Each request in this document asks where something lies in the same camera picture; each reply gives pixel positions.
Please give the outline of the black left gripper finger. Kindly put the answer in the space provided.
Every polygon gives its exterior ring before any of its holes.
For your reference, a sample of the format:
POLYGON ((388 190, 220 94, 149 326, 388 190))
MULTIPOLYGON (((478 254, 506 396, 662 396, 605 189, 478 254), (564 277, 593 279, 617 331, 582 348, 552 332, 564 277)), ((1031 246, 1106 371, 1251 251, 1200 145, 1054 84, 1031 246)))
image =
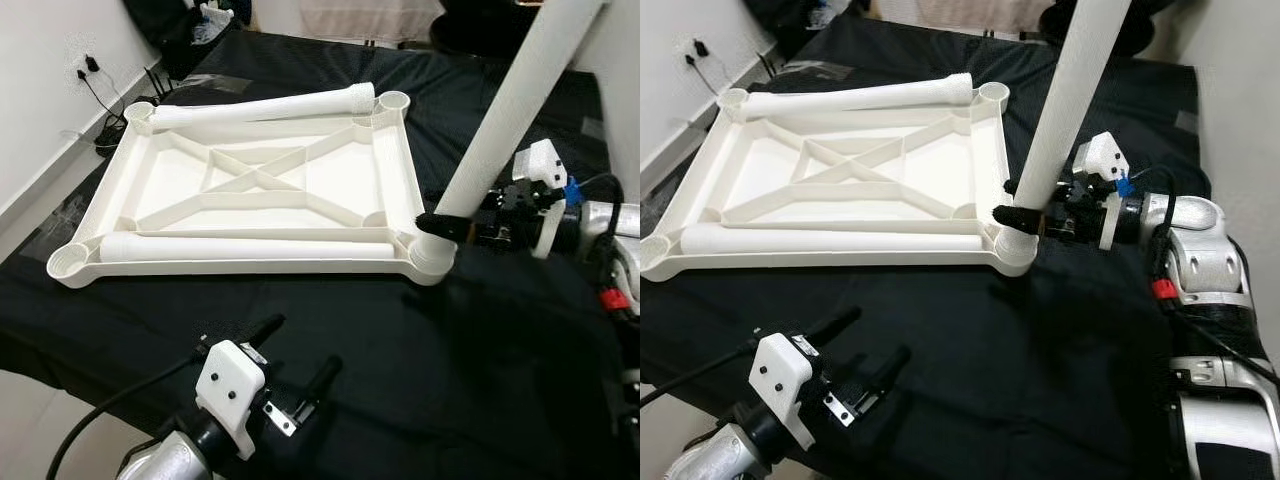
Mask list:
POLYGON ((878 401, 892 388, 911 360, 913 352, 906 346, 897 347, 893 353, 870 375, 865 388, 865 402, 878 401))
POLYGON ((805 329, 806 340, 814 347, 824 347, 852 325, 863 315, 863 308, 852 306, 841 314, 824 317, 805 329))
POLYGON ((300 397, 300 412, 306 413, 315 410, 324 399, 337 375, 344 367, 343 360, 337 355, 325 358, 321 367, 310 379, 300 397))
POLYGON ((244 335, 244 349, 257 351, 285 323, 285 315, 271 314, 252 324, 244 335))

